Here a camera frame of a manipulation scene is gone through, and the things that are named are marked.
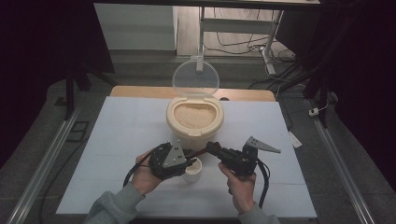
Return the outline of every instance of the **black cable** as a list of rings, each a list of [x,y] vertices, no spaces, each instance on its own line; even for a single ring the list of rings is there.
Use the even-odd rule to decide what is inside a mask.
[[[253,11],[253,9],[245,9],[244,12],[248,11],[248,15],[245,17],[245,20],[247,20],[248,18],[250,19],[251,16],[251,12]]]
[[[230,52],[230,51],[226,51],[226,50],[222,50],[222,49],[210,49],[208,48],[205,43],[204,43],[204,47],[208,50],[215,50],[215,51],[220,51],[220,52],[224,52],[224,53],[229,53],[229,54],[247,54],[250,53],[251,51],[253,51],[255,48],[257,48],[256,46],[252,46],[251,49],[249,49],[248,51],[244,51],[244,52]]]
[[[274,53],[273,53],[273,51],[270,50],[270,53],[272,54],[272,56],[271,56],[271,55],[269,55],[269,56],[270,56],[270,58],[271,58],[274,62],[279,63],[279,64],[294,63],[294,62],[296,62],[296,61],[297,61],[296,59],[289,58],[288,60],[285,60],[285,59],[282,59],[281,57],[279,57],[280,53],[283,52],[283,51],[286,51],[286,50],[289,50],[289,49],[282,49],[282,50],[277,54],[277,56],[275,56]]]
[[[270,179],[270,169],[267,165],[264,164],[259,158],[257,159],[257,164],[259,165],[260,170],[262,171],[262,176],[264,177],[264,187],[262,188],[262,196],[260,197],[259,207],[262,208],[262,204],[264,203],[265,196],[267,195],[267,191],[269,188],[269,179]]]
[[[289,76],[291,75],[291,73],[294,72],[294,71],[297,69],[297,67],[299,67],[299,64],[294,63],[294,64],[292,64],[292,65],[289,67],[289,68],[291,68],[291,70],[289,70],[289,71],[287,71],[287,72],[284,72],[284,73],[281,73],[279,76],[280,76],[282,79],[285,79],[285,78],[289,77]],[[272,84],[270,84],[270,85],[267,87],[267,90],[270,90],[270,88],[271,88],[273,85],[275,85],[278,81],[279,81],[279,80],[275,80]]]
[[[136,170],[142,165],[143,161],[145,161],[149,156],[151,156],[151,154],[158,148],[159,147],[155,147],[154,149],[152,149],[145,157],[143,157],[143,159],[140,162],[138,162],[137,164],[134,165],[134,167],[132,167],[132,169],[125,176],[122,187],[125,187],[128,184],[129,178],[131,178],[131,176],[134,174],[134,172],[136,172]]]
[[[280,73],[279,75],[282,76],[282,75],[284,75],[285,73],[287,73],[287,72],[289,71],[289,69],[291,69],[295,64],[296,64],[296,63],[293,63],[291,66],[289,66],[288,68],[286,68],[286,70],[283,71],[282,73]],[[265,79],[265,80],[262,80],[262,81],[255,81],[255,82],[251,83],[251,84],[247,87],[247,89],[250,90],[253,86],[255,86],[255,85],[257,85],[257,84],[262,84],[262,83],[267,82],[267,81],[271,81],[271,79]]]
[[[46,191],[45,191],[45,193],[44,193],[44,196],[43,196],[43,202],[40,204],[40,207],[39,207],[39,210],[38,210],[38,213],[39,213],[39,216],[38,216],[38,221],[39,221],[39,223],[43,223],[43,207],[44,207],[44,201],[46,201],[46,197],[47,197],[47,194],[50,192],[50,188],[52,187],[52,185],[53,185],[53,183],[55,182],[55,180],[58,178],[58,175],[61,173],[61,171],[64,169],[64,167],[66,166],[66,164],[70,161],[70,159],[73,157],[73,155],[78,151],[78,149],[85,143],[85,142],[87,142],[87,140],[89,139],[89,137],[88,138],[86,138],[86,139],[84,139],[84,140],[82,140],[82,142],[80,142],[79,144],[78,144],[78,146],[73,150],[73,152],[69,155],[69,157],[66,159],[66,161],[64,162],[64,164],[62,165],[62,167],[59,169],[59,171],[58,171],[58,173],[56,173],[56,175],[55,175],[55,177],[53,177],[53,179],[51,180],[51,182],[49,183],[49,186],[47,187],[47,189],[46,189]]]
[[[216,18],[216,8],[215,8],[215,7],[213,7],[213,13],[214,13],[214,16],[215,16],[215,18]],[[221,41],[220,41],[219,32],[216,32],[216,36],[218,37],[219,44],[221,44],[223,47],[247,44],[247,47],[248,47],[248,48],[249,48],[249,43],[250,43],[250,42],[256,42],[256,41],[260,41],[260,40],[264,40],[264,39],[267,39],[267,38],[268,38],[268,36],[267,36],[267,37],[263,37],[263,38],[251,40],[251,38],[253,37],[253,35],[252,35],[252,36],[250,37],[249,41],[236,42],[236,43],[232,43],[232,44],[223,44],[223,43],[221,43]]]

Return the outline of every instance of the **metal stand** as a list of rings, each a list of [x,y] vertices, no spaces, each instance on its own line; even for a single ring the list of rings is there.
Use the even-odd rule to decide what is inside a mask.
[[[198,57],[202,59],[204,58],[204,32],[268,35],[267,43],[265,48],[262,50],[262,57],[264,58],[268,74],[270,76],[275,75],[276,71],[270,62],[269,52],[271,50],[271,45],[274,41],[282,13],[283,11],[276,11],[276,16],[273,21],[209,19],[205,18],[205,7],[202,7],[200,17]]]

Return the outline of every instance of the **gray sleeve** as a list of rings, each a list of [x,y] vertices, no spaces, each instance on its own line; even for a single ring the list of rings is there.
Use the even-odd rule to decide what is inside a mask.
[[[242,224],[280,224],[276,216],[267,216],[255,203],[248,212],[238,215]]]
[[[93,203],[84,223],[128,223],[136,217],[135,207],[143,199],[145,196],[141,195],[131,183],[117,194],[106,191]]]

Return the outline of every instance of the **white table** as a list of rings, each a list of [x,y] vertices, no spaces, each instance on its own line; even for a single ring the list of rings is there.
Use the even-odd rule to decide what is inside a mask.
[[[86,214],[106,191],[118,192],[137,155],[174,136],[166,124],[168,99],[107,97],[90,140],[57,210],[58,214]],[[241,149],[254,137],[282,150],[259,152],[271,169],[263,210],[278,217],[316,217],[300,165],[291,145],[278,103],[221,102],[224,123],[213,141]],[[187,184],[182,177],[166,180],[138,205],[141,217],[236,217],[219,160],[200,157],[202,176]],[[256,170],[255,200],[260,199],[263,179]]]

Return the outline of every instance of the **clear plastic lid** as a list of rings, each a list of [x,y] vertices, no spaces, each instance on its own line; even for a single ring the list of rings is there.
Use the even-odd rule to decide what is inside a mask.
[[[172,85],[182,95],[212,95],[219,89],[219,75],[209,63],[190,60],[177,68]]]

